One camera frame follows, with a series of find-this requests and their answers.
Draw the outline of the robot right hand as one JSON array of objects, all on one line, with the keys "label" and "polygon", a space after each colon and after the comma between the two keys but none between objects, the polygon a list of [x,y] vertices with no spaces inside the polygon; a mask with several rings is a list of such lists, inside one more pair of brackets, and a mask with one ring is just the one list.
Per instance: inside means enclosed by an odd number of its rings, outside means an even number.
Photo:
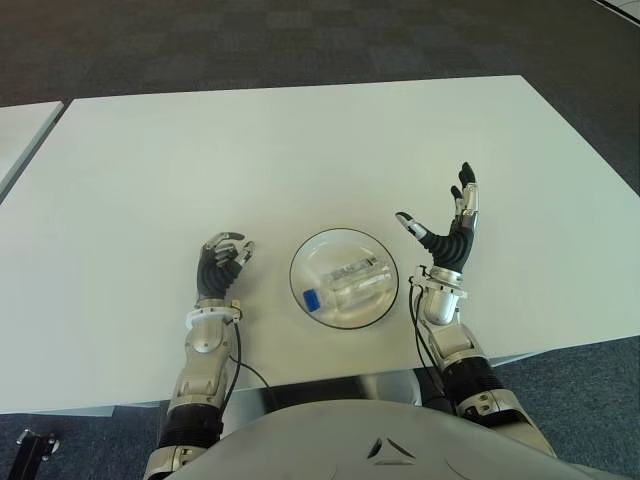
[{"label": "robot right hand", "polygon": [[406,212],[395,218],[432,256],[433,265],[461,274],[471,254],[479,212],[479,190],[475,173],[468,162],[458,172],[462,188],[450,188],[455,212],[447,235],[438,235]]}]

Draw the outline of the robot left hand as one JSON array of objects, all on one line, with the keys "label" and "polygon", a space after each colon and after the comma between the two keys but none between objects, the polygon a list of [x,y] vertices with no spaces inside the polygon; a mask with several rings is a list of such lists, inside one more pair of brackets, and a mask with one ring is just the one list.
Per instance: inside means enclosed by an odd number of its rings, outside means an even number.
[{"label": "robot left hand", "polygon": [[225,299],[253,256],[255,244],[242,244],[245,239],[242,233],[221,232],[202,245],[196,270],[197,305]]}]

